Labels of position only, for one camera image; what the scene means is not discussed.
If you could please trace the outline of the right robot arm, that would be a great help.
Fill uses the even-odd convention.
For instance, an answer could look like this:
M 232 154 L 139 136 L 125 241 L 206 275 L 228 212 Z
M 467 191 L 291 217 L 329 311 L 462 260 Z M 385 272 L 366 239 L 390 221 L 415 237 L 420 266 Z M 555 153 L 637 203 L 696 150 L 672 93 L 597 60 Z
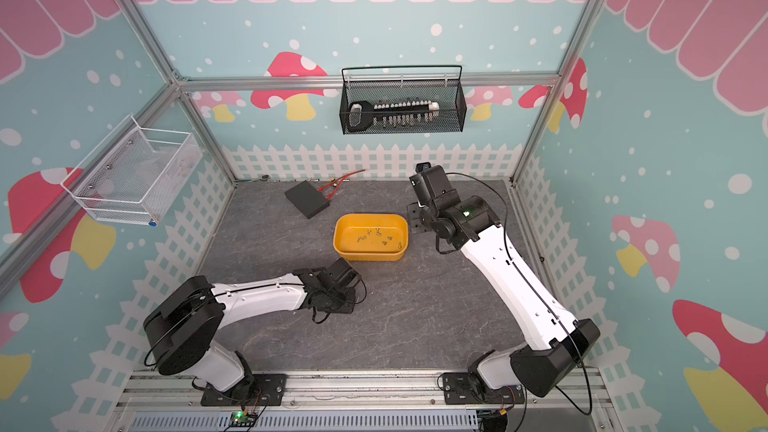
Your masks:
M 417 197 L 418 220 L 446 242 L 442 255 L 462 253 L 486 278 L 523 333 L 516 348 L 492 351 L 471 373 L 488 389 L 520 385 L 545 397 L 575 368 L 582 367 L 600 330 L 591 319 L 576 318 L 550 293 L 508 237 L 508 218 L 479 197 L 460 197 L 450 173 L 419 163 L 409 178 Z

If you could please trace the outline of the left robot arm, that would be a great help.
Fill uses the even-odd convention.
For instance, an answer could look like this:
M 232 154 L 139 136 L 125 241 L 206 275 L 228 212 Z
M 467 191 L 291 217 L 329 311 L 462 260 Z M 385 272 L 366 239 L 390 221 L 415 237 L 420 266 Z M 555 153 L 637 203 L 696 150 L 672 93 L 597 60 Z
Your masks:
M 215 406 L 267 404 L 267 385 L 243 355 L 215 340 L 229 325 L 273 312 L 308 310 L 320 325 L 332 314 L 350 314 L 362 276 L 343 258 L 243 284 L 211 283 L 203 275 L 184 281 L 144 319 L 149 342 L 144 365 L 163 376 L 190 374 L 205 382 L 204 401 Z

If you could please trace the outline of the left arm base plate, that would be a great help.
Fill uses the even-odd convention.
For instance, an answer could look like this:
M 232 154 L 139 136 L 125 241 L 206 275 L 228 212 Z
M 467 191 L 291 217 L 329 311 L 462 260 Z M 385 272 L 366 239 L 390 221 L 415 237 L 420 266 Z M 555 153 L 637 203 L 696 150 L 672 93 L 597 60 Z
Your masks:
M 200 405 L 203 407 L 280 406 L 286 391 L 287 374 L 246 375 L 227 392 L 206 385 Z

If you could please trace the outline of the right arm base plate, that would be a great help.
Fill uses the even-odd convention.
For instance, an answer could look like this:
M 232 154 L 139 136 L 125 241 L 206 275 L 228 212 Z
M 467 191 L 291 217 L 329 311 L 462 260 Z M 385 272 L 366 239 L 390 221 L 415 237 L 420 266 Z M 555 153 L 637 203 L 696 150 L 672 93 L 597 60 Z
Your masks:
M 443 372 L 436 380 L 447 405 L 499 405 L 503 408 L 523 404 L 520 385 L 491 389 L 470 372 Z

